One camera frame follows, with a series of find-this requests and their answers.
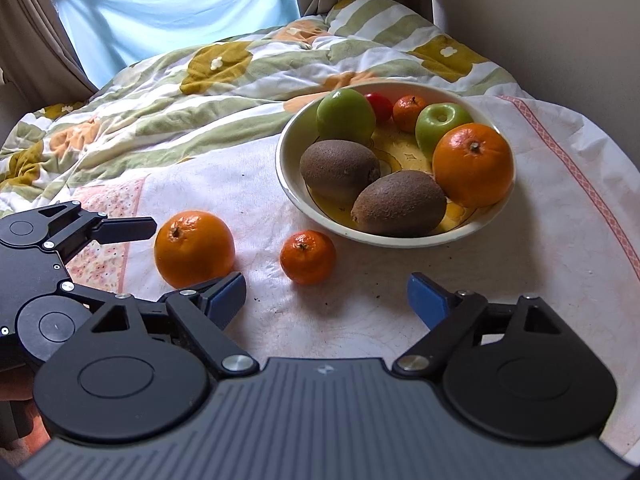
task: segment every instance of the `kiwi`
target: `kiwi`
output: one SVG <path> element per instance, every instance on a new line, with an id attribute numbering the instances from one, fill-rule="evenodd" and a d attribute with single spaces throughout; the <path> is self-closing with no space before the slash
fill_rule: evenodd
<path id="1" fill-rule="evenodd" d="M 322 140 L 309 146 L 300 158 L 300 173 L 318 195 L 339 203 L 353 203 L 380 178 L 376 155 L 350 140 Z"/>
<path id="2" fill-rule="evenodd" d="M 366 233 L 409 238 L 428 235 L 446 210 L 447 198 L 428 174 L 403 170 L 379 178 L 360 193 L 351 218 Z"/>

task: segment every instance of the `blue cloth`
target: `blue cloth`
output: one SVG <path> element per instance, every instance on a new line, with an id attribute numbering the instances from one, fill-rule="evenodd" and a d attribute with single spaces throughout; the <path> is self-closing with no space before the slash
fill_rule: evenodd
<path id="1" fill-rule="evenodd" d="M 56 0 L 56 6 L 98 88 L 142 59 L 300 17 L 296 0 Z"/>

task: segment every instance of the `orange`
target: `orange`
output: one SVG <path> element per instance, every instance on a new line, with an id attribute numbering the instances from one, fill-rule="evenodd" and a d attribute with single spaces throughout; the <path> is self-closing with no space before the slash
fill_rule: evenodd
<path id="1" fill-rule="evenodd" d="M 415 123 L 418 115 L 427 107 L 428 102 L 415 95 L 405 95 L 394 104 L 394 122 L 403 132 L 415 133 Z"/>
<path id="2" fill-rule="evenodd" d="M 206 211 L 183 211 L 158 231 L 154 256 L 162 278 L 173 288 L 185 288 L 231 272 L 236 247 L 220 218 Z"/>
<path id="3" fill-rule="evenodd" d="M 335 246 L 318 231 L 301 231 L 289 237 L 280 251 L 280 265 L 300 285 L 315 285 L 327 279 L 335 267 Z"/>
<path id="4" fill-rule="evenodd" d="M 449 199 L 463 207 L 499 202 L 513 181 L 511 149 L 494 129 L 463 124 L 447 132 L 433 152 L 433 176 Z"/>

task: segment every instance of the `white bowl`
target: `white bowl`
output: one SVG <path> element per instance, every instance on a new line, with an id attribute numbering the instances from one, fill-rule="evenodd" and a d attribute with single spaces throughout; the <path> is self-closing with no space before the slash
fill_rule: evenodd
<path id="1" fill-rule="evenodd" d="M 500 133 L 496 125 L 478 108 L 446 90 L 418 83 L 392 80 L 362 83 L 359 85 L 353 85 L 350 88 L 357 90 L 361 94 L 378 92 L 386 96 L 391 102 L 395 102 L 405 95 L 416 95 L 424 98 L 428 103 L 457 103 L 469 111 L 476 123 L 486 124 Z M 300 174 L 300 157 L 318 138 L 318 130 L 316 128 L 316 110 L 318 109 L 321 99 L 322 98 L 318 98 L 306 105 L 289 121 L 287 126 L 285 126 L 276 149 L 276 172 L 278 173 L 278 180 L 280 181 L 282 189 L 293 204 L 305 215 L 329 231 L 345 238 L 356 240 L 357 242 L 380 247 L 431 247 L 447 244 L 454 240 L 459 240 L 460 238 L 469 236 L 471 233 L 475 233 L 493 220 L 507 203 L 507 200 L 511 195 L 511 191 L 513 190 L 515 174 L 513 176 L 513 182 L 511 183 L 509 192 L 502 200 L 500 200 L 500 202 L 489 207 L 477 209 L 468 219 L 466 219 L 466 221 L 445 233 L 419 238 L 395 238 L 363 233 L 335 222 L 325 215 L 324 212 L 322 212 L 322 210 L 316 205 L 314 200 L 311 198 L 311 195 L 309 195 L 305 181 L 302 179 L 302 175 Z"/>

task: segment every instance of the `tablecloth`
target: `tablecloth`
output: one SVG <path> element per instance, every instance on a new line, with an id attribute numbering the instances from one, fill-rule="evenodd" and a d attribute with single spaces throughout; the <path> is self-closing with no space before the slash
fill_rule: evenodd
<path id="1" fill-rule="evenodd" d="M 620 454 L 640 438 L 640 173 L 580 114 L 535 100 L 479 96 L 509 139 L 517 184 L 480 232 L 450 245 L 386 250 L 332 235 L 338 263 L 325 283 L 292 284 L 278 264 L 293 232 L 318 228 L 276 178 L 278 136 L 206 153 L 128 182 L 85 187 L 74 198 L 112 216 L 153 216 L 158 225 L 204 209 L 229 225 L 246 304 L 226 333 L 261 363 L 268 356 L 381 356 L 390 363 L 426 333 L 409 308 L 406 281 L 420 271 L 449 290 L 491 301 L 538 293 L 610 368 L 619 387 L 603 440 Z M 68 266 L 74 279 L 156 300 L 170 287 L 153 239 L 92 244 Z"/>

